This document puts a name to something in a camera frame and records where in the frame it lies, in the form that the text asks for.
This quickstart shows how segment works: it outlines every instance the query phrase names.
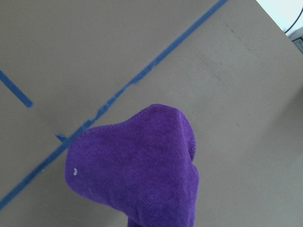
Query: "wire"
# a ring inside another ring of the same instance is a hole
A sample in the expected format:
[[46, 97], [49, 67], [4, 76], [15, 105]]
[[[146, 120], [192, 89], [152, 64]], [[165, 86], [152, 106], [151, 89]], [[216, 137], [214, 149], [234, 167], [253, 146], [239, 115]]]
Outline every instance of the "wire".
[[292, 29], [292, 27], [297, 23], [298, 19], [300, 18], [301, 14], [303, 13], [303, 7], [302, 10], [299, 14], [299, 16], [297, 17], [297, 19], [294, 21], [294, 23], [289, 27], [289, 29], [286, 30], [286, 32], [284, 32], [284, 34], [286, 34], [290, 29]]

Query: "cardboard surface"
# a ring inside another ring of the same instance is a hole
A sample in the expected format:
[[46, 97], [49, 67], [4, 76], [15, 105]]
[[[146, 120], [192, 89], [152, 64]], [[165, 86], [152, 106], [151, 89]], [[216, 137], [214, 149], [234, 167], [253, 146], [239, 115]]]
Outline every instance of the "cardboard surface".
[[0, 198], [60, 144], [50, 129], [0, 83]]
[[70, 135], [215, 0], [2, 1], [2, 70]]

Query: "purple sock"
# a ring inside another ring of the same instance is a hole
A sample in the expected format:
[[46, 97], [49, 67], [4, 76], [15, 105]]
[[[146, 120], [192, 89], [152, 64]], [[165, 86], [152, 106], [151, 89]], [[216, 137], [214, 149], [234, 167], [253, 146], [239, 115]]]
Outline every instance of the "purple sock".
[[154, 104], [125, 122], [78, 136], [67, 154], [65, 179], [79, 195], [124, 212], [128, 227], [193, 227], [195, 151], [184, 114]]

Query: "cardboard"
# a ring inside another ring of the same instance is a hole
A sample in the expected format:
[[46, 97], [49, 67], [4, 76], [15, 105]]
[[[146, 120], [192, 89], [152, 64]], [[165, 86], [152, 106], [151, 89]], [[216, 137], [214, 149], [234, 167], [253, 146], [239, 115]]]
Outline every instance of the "cardboard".
[[50, 129], [0, 83], [0, 198], [60, 144]]
[[[26, 64], [20, 64], [24, 58], [15, 58], [17, 48], [10, 44], [12, 52], [6, 49], [6, 54], [11, 54], [4, 66], [10, 75], [16, 75], [16, 81], [24, 81], [24, 91], [30, 92], [29, 97], [37, 103], [35, 114], [50, 131], [68, 135], [94, 116], [103, 103], [213, 3], [165, 1], [159, 7], [141, 1], [127, 6], [103, 2], [107, 10], [120, 9], [120, 14], [118, 10], [109, 11], [103, 19], [98, 13], [102, 7], [87, 3], [75, 2], [72, 8], [61, 2], [34, 6], [6, 3], [7, 7], [28, 12], [21, 14], [27, 22], [40, 18], [41, 22], [27, 27], [28, 35], [40, 31], [41, 37], [31, 42], [32, 35], [25, 37], [31, 53]], [[188, 14], [179, 14], [183, 10]], [[141, 12], [142, 17], [137, 20], [134, 12]], [[105, 19], [107, 30], [96, 31]], [[134, 27], [126, 27], [122, 21]], [[154, 25], [154, 29], [144, 30], [146, 23]], [[128, 33], [128, 29], [138, 36]], [[69, 39], [69, 34], [74, 33], [77, 36]], [[96, 45], [98, 34], [108, 35], [106, 45]], [[22, 46], [17, 32], [6, 37]], [[100, 53], [107, 61], [97, 60]], [[29, 69], [34, 62], [37, 67]], [[21, 79], [26, 68], [26, 75], [35, 79]], [[146, 78], [129, 87], [96, 126], [124, 121], [153, 103], [176, 107], [187, 116], [196, 134], [195, 165], [201, 175], [196, 226], [300, 227], [302, 71], [302, 54], [257, 2], [230, 0]], [[31, 227], [126, 226], [125, 215], [86, 201], [67, 188], [64, 155], [0, 213], [1, 223]]]

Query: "blue painter's tape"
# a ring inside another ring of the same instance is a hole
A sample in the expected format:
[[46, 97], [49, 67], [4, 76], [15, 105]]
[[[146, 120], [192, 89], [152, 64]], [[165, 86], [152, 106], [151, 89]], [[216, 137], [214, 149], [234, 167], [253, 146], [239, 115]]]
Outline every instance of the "blue painter's tape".
[[67, 138], [61, 134], [56, 135], [57, 139], [60, 140], [61, 142], [64, 142]]
[[202, 25], [212, 14], [214, 14], [228, 0], [220, 0], [211, 7], [199, 20], [197, 20], [188, 30], [179, 36], [171, 45], [168, 46], [158, 57], [148, 64], [141, 72], [139, 72], [131, 81], [129, 81], [122, 89], [120, 89], [111, 99], [109, 99], [97, 112], [95, 118], [87, 120], [82, 124], [69, 138], [47, 157], [40, 165], [38, 165], [29, 175], [27, 175], [10, 193], [0, 200], [0, 211], [9, 204], [43, 169], [56, 160], [65, 149], [67, 149], [74, 139], [90, 128], [96, 120], [105, 114], [114, 102], [130, 87], [132, 84], [138, 83], [143, 79], [155, 66], [157, 66], [167, 55], [169, 55], [177, 46], [179, 46], [190, 34], [192, 34], [200, 25]]
[[33, 107], [33, 102], [0, 70], [0, 80], [27, 107]]

